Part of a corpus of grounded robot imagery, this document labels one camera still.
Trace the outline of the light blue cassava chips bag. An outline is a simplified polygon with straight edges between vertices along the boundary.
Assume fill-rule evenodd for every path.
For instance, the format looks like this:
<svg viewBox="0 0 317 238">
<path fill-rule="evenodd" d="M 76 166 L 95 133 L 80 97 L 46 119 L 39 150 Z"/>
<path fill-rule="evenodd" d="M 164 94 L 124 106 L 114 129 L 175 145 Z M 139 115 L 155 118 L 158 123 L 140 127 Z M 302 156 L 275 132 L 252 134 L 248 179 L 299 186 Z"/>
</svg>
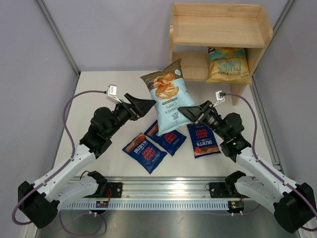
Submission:
<svg viewBox="0 0 317 238">
<path fill-rule="evenodd" d="M 181 59 L 175 60 L 162 71 L 143 75 L 141 79 L 146 84 L 151 98 L 156 101 L 159 136 L 190 123 L 178 110 L 179 107 L 195 105 L 184 82 Z"/>
</svg>

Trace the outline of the large yellow kettle chips bag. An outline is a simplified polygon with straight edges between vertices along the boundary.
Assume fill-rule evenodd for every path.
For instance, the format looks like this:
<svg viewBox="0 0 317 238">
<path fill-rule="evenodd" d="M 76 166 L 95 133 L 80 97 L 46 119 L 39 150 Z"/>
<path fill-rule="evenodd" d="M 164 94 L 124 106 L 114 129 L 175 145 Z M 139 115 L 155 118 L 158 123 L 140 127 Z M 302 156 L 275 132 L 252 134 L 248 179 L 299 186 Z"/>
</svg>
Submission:
<svg viewBox="0 0 317 238">
<path fill-rule="evenodd" d="M 244 48 L 208 47 L 208 54 L 208 83 L 252 83 Z"/>
</svg>

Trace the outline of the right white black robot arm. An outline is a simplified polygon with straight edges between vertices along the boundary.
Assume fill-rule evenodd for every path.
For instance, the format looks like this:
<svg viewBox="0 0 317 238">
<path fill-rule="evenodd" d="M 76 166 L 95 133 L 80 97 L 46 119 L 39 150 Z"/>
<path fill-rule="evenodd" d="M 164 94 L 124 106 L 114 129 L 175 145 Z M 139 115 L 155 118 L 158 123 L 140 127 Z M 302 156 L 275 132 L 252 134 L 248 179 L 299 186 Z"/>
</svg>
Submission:
<svg viewBox="0 0 317 238">
<path fill-rule="evenodd" d="M 244 195 L 270 211 L 289 233 L 304 229 L 317 215 L 314 190 L 307 183 L 298 184 L 259 156 L 254 145 L 242 135 L 244 127 L 237 113 L 222 118 L 210 101 L 199 106 L 179 107 L 179 112 L 195 124 L 204 124 L 218 135 L 222 153 L 248 170 L 259 183 L 242 172 L 232 174 L 225 184 L 229 196 Z"/>
</svg>

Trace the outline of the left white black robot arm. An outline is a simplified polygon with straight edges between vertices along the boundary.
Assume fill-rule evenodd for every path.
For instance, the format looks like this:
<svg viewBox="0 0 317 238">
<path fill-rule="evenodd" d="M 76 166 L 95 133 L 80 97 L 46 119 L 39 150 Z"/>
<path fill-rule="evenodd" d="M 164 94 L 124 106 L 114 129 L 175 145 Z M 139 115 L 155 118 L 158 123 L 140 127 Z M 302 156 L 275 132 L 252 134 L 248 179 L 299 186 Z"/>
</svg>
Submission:
<svg viewBox="0 0 317 238">
<path fill-rule="evenodd" d="M 72 152 L 56 168 L 33 183 L 24 181 L 18 187 L 18 203 L 13 209 L 12 220 L 17 225 L 34 224 L 42 229 L 49 225 L 67 205 L 86 196 L 102 197 L 107 191 L 107 180 L 93 171 L 88 178 L 68 185 L 83 168 L 98 159 L 111 145 L 111 138 L 129 120 L 144 117 L 155 105 L 155 100 L 138 99 L 126 93 L 126 102 L 116 99 L 115 107 L 95 110 L 88 131 L 79 144 L 72 144 Z M 17 221 L 20 210 L 28 222 Z"/>
</svg>

